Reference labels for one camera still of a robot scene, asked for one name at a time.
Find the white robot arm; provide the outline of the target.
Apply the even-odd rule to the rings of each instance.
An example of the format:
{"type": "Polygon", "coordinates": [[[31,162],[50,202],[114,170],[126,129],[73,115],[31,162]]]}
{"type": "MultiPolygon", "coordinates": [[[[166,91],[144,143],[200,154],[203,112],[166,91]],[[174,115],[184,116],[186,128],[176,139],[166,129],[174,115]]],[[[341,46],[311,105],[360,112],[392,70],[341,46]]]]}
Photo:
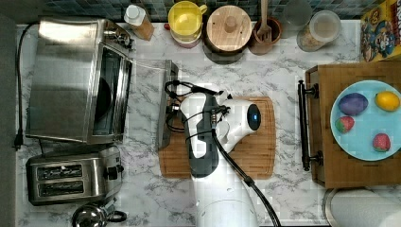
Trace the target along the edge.
{"type": "Polygon", "coordinates": [[[196,227],[257,227],[249,191],[229,153],[259,129],[258,107],[225,92],[192,93],[180,111],[197,202],[196,227]]]}

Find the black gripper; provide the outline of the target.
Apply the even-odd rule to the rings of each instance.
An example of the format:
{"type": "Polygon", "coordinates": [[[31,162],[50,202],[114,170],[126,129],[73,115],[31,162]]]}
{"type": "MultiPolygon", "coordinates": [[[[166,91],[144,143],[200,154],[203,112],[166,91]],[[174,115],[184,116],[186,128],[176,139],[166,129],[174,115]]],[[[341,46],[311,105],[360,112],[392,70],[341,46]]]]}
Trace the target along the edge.
{"type": "Polygon", "coordinates": [[[181,104],[180,103],[170,103],[166,107],[166,114],[168,116],[181,117],[182,116],[181,104]]]}

